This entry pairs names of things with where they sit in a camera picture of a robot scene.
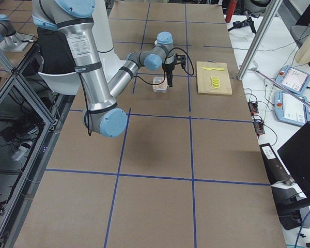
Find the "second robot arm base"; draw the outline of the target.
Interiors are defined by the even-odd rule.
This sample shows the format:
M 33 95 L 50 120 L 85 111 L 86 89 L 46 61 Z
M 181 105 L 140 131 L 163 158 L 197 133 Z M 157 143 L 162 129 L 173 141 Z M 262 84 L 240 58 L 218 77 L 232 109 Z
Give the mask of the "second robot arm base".
M 23 52 L 28 44 L 36 43 L 33 36 L 17 32 L 5 14 L 0 14 L 0 49 L 4 52 Z

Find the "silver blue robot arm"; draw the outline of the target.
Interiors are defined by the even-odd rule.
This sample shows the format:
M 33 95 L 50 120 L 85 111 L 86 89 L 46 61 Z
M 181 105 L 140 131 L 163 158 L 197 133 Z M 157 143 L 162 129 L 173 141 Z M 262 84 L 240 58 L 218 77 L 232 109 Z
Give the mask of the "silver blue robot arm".
M 115 54 L 104 1 L 33 1 L 33 20 L 38 27 L 59 31 L 67 39 L 75 72 L 81 79 L 88 132 L 117 137 L 126 128 L 127 115 L 118 108 L 117 96 L 141 67 L 156 71 L 174 69 L 173 38 L 157 35 L 150 51 L 132 52 L 126 60 Z

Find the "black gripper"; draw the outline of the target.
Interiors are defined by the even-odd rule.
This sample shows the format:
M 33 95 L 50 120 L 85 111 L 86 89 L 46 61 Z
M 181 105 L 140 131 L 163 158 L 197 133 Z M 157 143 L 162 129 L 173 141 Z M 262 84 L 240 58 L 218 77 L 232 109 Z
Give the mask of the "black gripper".
M 175 69 L 175 61 L 170 63 L 163 63 L 163 71 L 165 72 L 165 80 L 168 84 L 168 87 L 173 86 L 173 74 L 172 72 Z

